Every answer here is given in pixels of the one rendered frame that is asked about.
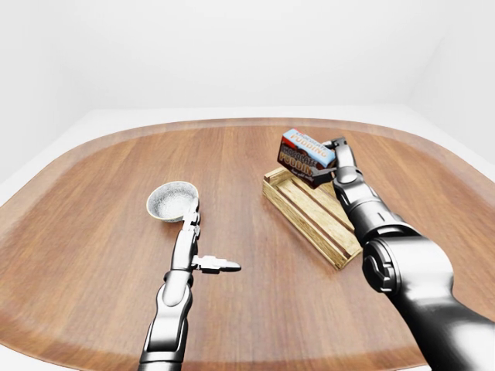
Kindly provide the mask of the wooden slat tray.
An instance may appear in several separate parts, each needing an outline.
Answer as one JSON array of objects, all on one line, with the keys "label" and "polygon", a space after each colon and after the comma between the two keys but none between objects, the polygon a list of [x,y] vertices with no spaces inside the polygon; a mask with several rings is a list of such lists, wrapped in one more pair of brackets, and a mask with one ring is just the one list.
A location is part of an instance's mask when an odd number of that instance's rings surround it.
[{"label": "wooden slat tray", "polygon": [[337,270],[361,253],[331,184],[311,189],[280,167],[264,175],[262,192]]}]

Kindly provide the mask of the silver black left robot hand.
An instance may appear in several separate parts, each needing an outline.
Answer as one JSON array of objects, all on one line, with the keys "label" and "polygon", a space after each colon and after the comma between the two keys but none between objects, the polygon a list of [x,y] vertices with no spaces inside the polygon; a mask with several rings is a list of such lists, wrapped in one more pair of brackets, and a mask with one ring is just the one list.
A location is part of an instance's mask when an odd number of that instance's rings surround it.
[{"label": "silver black left robot hand", "polygon": [[162,300],[168,307],[178,305],[191,278],[193,270],[207,274],[235,272],[241,269],[239,263],[211,255],[197,256],[197,240],[200,236],[199,199],[193,199],[183,214],[183,227],[179,231],[172,252],[171,269],[166,275]]}]

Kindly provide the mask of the chocolate pudding box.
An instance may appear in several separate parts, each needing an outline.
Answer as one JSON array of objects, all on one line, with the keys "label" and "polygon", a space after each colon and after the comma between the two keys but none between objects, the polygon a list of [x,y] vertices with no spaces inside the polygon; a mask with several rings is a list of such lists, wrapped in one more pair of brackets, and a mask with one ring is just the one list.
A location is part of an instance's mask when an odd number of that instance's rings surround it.
[{"label": "chocolate pudding box", "polygon": [[293,128],[282,135],[278,162],[312,189],[333,180],[334,151]]}]

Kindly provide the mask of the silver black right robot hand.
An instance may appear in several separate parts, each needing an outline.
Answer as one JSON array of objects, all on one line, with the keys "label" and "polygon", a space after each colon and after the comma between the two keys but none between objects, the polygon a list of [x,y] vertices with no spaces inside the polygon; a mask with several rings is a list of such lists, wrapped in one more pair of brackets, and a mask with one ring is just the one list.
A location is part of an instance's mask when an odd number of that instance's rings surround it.
[{"label": "silver black right robot hand", "polygon": [[349,213],[353,207],[372,198],[374,194],[357,168],[353,151],[344,137],[325,141],[323,145],[335,151],[333,188],[344,211]]}]

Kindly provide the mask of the white speckled bowl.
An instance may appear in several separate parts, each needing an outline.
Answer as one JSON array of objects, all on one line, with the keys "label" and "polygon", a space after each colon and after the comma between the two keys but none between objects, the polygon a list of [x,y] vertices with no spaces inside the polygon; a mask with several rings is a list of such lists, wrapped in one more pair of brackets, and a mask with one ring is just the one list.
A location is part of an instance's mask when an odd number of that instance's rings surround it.
[{"label": "white speckled bowl", "polygon": [[184,181],[167,182],[155,189],[146,201],[150,216],[167,223],[183,220],[199,207],[197,188]]}]

